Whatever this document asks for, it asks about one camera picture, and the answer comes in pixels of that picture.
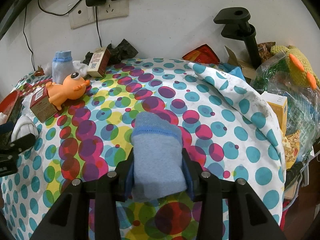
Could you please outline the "white sock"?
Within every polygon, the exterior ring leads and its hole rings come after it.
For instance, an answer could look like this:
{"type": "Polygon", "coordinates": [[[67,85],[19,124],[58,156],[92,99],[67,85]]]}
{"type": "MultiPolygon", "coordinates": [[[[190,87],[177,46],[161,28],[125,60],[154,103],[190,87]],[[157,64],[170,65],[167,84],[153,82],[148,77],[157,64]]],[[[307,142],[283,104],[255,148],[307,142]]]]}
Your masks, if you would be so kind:
{"type": "Polygon", "coordinates": [[[88,65],[81,61],[73,61],[74,72],[78,72],[83,78],[87,76],[88,65]]]}
{"type": "Polygon", "coordinates": [[[30,133],[33,134],[36,139],[39,137],[38,130],[33,121],[29,117],[22,115],[17,120],[16,125],[13,129],[13,132],[11,134],[11,141],[16,141],[17,139],[20,139],[21,137],[30,133]]]}

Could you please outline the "red brown square box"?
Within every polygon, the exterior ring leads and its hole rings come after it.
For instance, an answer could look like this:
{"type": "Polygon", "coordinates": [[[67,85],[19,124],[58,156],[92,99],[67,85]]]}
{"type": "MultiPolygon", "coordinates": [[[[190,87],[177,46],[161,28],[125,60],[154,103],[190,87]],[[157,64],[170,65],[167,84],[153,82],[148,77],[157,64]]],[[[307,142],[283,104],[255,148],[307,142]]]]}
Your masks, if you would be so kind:
{"type": "Polygon", "coordinates": [[[41,88],[33,94],[30,102],[30,110],[40,122],[45,122],[58,112],[56,107],[49,102],[48,90],[41,88]]]}

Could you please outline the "blue sock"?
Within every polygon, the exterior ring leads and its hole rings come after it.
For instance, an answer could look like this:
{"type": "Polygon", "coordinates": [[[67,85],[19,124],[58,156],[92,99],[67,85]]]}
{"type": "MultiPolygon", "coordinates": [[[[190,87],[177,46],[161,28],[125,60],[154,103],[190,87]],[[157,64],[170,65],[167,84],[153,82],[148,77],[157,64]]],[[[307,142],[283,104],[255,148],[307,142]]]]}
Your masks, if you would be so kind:
{"type": "Polygon", "coordinates": [[[148,202],[187,189],[182,171],[182,133],[150,112],[138,113],[131,134],[135,202],[148,202]]]}
{"type": "Polygon", "coordinates": [[[52,61],[53,82],[63,84],[64,79],[74,71],[71,51],[57,51],[52,61]]]}

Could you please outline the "tall beige QR box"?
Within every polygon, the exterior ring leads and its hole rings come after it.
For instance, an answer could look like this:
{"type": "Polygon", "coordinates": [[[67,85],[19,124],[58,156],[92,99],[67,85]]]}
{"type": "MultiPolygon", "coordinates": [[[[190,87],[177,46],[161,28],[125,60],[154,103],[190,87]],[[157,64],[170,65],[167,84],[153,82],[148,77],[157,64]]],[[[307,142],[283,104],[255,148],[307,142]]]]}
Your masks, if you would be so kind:
{"type": "Polygon", "coordinates": [[[103,77],[110,57],[111,53],[106,47],[96,49],[89,62],[87,74],[91,77],[103,77]]]}

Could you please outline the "red round tray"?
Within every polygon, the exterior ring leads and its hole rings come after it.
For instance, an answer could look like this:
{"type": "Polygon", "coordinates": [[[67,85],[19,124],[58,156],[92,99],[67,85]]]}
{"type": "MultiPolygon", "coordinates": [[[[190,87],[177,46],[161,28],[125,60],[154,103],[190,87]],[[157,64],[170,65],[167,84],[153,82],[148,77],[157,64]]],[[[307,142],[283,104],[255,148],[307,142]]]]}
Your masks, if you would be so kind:
{"type": "Polygon", "coordinates": [[[17,90],[12,91],[1,102],[1,134],[11,132],[21,111],[21,98],[17,90]]]}

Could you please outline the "white crumpled tissue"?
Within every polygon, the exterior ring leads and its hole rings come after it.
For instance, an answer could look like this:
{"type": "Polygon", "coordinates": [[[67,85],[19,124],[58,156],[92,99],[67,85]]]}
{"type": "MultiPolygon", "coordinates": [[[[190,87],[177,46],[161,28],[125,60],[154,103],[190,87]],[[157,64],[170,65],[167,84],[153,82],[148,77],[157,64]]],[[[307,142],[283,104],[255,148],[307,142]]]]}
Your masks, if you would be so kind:
{"type": "Polygon", "coordinates": [[[43,72],[45,75],[52,75],[52,63],[49,62],[42,66],[43,72]]]}

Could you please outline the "polka dot bed sheet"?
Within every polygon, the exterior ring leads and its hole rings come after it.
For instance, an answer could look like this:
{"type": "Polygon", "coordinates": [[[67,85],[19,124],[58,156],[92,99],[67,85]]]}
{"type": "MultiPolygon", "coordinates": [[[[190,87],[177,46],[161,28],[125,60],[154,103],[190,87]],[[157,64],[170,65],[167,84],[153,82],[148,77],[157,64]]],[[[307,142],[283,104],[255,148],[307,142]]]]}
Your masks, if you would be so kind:
{"type": "Polygon", "coordinates": [[[140,112],[176,125],[190,158],[220,179],[243,178],[276,222],[281,219],[285,158],[269,104],[246,81],[220,68],[161,58],[129,59],[92,78],[83,97],[41,122],[19,156],[16,174],[1,179],[3,215],[14,239],[29,239],[75,178],[98,179],[127,158],[140,112]]]}

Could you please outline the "yellow box under sheet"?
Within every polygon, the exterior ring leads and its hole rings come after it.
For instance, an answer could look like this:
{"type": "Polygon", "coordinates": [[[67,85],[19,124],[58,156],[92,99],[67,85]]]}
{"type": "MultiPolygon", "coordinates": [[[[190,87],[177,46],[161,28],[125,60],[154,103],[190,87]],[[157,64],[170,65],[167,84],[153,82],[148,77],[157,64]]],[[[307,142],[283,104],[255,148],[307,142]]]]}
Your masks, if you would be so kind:
{"type": "Polygon", "coordinates": [[[287,97],[267,91],[264,91],[261,96],[273,109],[278,118],[280,129],[283,135],[285,135],[287,129],[287,97]]]}

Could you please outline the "clear plastic bag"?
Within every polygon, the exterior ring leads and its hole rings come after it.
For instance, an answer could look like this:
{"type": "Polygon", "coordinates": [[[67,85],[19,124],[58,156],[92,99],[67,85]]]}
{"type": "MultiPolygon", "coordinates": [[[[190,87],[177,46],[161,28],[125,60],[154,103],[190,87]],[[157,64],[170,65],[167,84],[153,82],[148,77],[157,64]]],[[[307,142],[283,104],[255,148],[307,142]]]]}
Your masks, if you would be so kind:
{"type": "Polygon", "coordinates": [[[305,161],[319,137],[319,90],[295,85],[285,56],[281,51],[262,63],[250,85],[260,94],[267,91],[287,97],[286,135],[300,131],[297,160],[305,161]]]}

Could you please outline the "black crumpled plastic bag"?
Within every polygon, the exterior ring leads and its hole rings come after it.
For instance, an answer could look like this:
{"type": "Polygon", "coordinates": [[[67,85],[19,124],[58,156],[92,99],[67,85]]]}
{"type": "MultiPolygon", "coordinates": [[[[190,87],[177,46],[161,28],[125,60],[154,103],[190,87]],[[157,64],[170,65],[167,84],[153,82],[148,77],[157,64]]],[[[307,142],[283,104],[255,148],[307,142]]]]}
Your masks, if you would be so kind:
{"type": "Polygon", "coordinates": [[[115,48],[112,47],[112,44],[109,44],[106,47],[106,52],[108,52],[107,66],[118,64],[124,59],[134,58],[138,54],[138,51],[125,39],[115,48]]]}

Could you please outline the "yellow knitted dinosaur toy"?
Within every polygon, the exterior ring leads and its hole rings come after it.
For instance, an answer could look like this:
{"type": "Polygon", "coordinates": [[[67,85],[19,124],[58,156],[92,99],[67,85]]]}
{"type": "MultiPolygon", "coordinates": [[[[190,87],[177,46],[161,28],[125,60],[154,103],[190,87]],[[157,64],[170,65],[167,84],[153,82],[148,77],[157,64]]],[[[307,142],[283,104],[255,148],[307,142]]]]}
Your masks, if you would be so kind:
{"type": "Polygon", "coordinates": [[[306,56],[295,46],[274,45],[270,50],[272,55],[279,52],[285,53],[285,61],[289,69],[290,77],[293,83],[299,87],[319,88],[319,78],[313,71],[313,68],[306,56]]]}

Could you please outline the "red snack packet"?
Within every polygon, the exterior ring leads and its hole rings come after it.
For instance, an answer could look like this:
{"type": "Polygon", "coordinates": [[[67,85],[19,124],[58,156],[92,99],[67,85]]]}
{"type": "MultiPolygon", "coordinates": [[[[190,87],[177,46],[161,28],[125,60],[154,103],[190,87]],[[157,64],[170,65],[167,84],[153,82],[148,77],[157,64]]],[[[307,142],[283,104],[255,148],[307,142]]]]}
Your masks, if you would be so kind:
{"type": "Polygon", "coordinates": [[[220,59],[215,52],[207,44],[203,44],[198,48],[185,54],[182,59],[191,62],[204,63],[204,64],[219,64],[220,59]]]}

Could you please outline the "black clamp stand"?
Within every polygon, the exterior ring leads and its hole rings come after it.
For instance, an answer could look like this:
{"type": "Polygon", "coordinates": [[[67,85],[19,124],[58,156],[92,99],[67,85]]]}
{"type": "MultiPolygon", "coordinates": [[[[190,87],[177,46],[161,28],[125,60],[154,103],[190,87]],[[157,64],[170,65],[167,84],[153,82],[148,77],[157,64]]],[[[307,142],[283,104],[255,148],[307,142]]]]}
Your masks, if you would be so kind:
{"type": "Polygon", "coordinates": [[[229,7],[221,9],[214,17],[215,24],[224,24],[221,36],[245,43],[251,65],[257,69],[261,64],[258,45],[255,39],[256,29],[249,23],[251,15],[246,8],[229,7]]]}

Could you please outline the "blue sock by wall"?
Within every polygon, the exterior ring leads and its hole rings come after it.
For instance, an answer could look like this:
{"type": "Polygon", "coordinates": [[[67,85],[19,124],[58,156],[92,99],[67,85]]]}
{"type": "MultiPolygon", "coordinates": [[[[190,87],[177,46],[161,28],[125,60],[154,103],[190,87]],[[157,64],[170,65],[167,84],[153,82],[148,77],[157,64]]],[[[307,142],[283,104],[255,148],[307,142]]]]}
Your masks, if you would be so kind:
{"type": "Polygon", "coordinates": [[[63,84],[64,79],[74,71],[71,51],[57,51],[52,61],[53,82],[63,84]]]}

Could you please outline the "white wall socket plate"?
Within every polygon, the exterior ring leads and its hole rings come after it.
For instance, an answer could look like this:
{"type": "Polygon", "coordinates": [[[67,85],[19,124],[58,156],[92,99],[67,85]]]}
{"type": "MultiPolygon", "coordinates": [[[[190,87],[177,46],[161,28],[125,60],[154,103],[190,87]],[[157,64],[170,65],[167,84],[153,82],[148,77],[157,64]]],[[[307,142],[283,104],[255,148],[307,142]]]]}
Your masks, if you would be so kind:
{"type": "MultiPolygon", "coordinates": [[[[98,20],[107,20],[129,15],[129,0],[106,0],[106,3],[97,7],[98,20]]],[[[95,8],[88,7],[85,0],[81,1],[69,14],[71,29],[80,28],[95,22],[95,8]]]]}

